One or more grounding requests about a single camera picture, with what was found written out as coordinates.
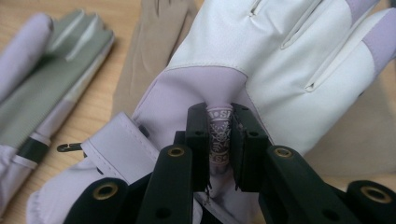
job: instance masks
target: lavender glove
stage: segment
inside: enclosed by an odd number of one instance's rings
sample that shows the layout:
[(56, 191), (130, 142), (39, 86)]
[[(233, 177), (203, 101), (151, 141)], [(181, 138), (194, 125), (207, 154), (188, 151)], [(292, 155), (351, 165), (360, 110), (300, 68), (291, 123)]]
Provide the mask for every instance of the lavender glove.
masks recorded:
[(37, 14), (0, 59), (0, 215), (46, 155), (50, 139), (113, 42), (97, 15)]

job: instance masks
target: glove label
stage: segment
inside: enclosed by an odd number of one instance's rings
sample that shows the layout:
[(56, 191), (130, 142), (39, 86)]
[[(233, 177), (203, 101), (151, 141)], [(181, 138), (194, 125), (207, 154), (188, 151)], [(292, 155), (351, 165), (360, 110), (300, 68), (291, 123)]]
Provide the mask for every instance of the glove label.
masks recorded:
[(229, 163), (231, 107), (213, 107), (207, 109), (210, 131), (209, 160), (215, 165)]

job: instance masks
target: fabric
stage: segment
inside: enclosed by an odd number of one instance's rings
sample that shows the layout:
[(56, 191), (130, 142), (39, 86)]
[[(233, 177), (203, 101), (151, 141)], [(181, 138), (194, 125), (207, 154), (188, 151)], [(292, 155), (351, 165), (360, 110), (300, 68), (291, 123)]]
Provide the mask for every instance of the fabric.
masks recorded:
[(197, 14), (193, 0), (142, 1), (127, 57), (113, 96), (112, 117), (132, 115), (154, 78), (168, 65)]
[[(209, 117), (213, 113), (214, 133), (227, 130), (227, 116), (216, 120), (216, 109), (227, 114), (237, 103), (253, 111), (273, 144), (306, 154), (394, 57), (396, 10), (365, 19), (376, 2), (205, 1), (131, 119), (116, 116), (82, 144), (87, 160), (104, 175), (134, 181), (149, 172), (149, 161), (153, 164), (158, 150), (173, 143), (175, 132), (185, 130), (188, 108), (201, 102), (208, 105)], [(221, 140), (212, 143), (227, 142)], [(227, 147), (213, 146), (212, 158), (226, 155)], [(233, 170), (227, 160), (217, 161), (211, 162), (209, 197), (195, 199), (224, 223), (249, 223), (260, 211), (258, 195), (234, 190)], [(53, 194), (51, 185), (61, 181), (73, 183), (70, 177), (53, 179), (42, 190)], [(50, 204), (33, 196), (29, 207), (40, 203), (42, 208)], [(48, 211), (39, 215), (56, 216)]]
[(89, 160), (81, 161), (63, 171), (30, 196), (26, 223), (63, 223), (81, 192), (101, 178), (95, 165)]
[(0, 96), (0, 215), (44, 158), (112, 43), (97, 15), (77, 10), (59, 21), (34, 15), (6, 48), (0, 59), (6, 85)]

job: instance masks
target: wooden surface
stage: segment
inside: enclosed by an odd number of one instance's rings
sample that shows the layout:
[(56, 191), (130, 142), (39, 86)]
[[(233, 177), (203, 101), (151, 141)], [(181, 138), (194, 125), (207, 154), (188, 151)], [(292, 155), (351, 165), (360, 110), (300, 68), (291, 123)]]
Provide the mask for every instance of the wooden surface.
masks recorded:
[[(203, 0), (197, 0), (198, 5), (202, 2)], [(385, 5), (386, 1), (382, 0), (379, 8)], [(23, 23), (36, 12), (42, 11), (53, 18), (60, 18), (76, 8), (97, 12), (106, 27), (114, 31), (115, 45), (69, 119), (52, 139), (48, 156), (27, 179), (9, 205), (4, 215), (4, 223), (25, 223), (25, 206), (29, 195), (63, 169), (81, 160), (81, 152), (58, 153), (55, 150), (56, 146), (82, 142), (108, 122), (112, 94), (124, 64), (132, 31), (139, 17), (140, 0), (0, 0), (0, 49), (7, 45)], [(395, 67), (392, 63), (381, 78), (390, 96), (389, 103), (396, 111), (394, 71)], [(396, 190), (396, 174), (382, 174), (370, 178)], [(342, 189), (351, 178), (325, 177), (325, 180)]]

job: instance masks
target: clip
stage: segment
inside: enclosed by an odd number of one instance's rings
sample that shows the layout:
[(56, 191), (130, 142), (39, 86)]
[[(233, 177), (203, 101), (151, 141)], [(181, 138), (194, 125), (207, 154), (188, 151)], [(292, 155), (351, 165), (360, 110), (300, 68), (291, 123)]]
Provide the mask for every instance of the clip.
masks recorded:
[(62, 144), (56, 147), (59, 152), (69, 152), (82, 150), (81, 143)]

